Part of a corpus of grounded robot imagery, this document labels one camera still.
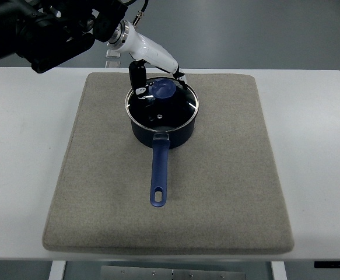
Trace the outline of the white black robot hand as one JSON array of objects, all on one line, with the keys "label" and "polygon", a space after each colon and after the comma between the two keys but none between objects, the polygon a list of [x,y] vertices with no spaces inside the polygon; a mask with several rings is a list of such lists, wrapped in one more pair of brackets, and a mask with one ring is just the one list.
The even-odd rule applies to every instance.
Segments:
[{"label": "white black robot hand", "polygon": [[143,99],[146,95],[146,68],[148,63],[168,74],[183,86],[188,87],[184,71],[173,56],[160,44],[141,35],[134,25],[126,20],[118,24],[111,39],[108,41],[110,48],[117,53],[129,53],[133,61],[129,66],[129,78],[132,90]]}]

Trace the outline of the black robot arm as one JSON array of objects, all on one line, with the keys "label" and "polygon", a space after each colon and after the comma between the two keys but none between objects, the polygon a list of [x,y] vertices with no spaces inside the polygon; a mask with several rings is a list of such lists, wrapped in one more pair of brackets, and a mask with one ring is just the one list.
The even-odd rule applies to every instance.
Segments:
[{"label": "black robot arm", "polygon": [[133,1],[0,1],[0,59],[25,58],[38,74],[107,42]]}]

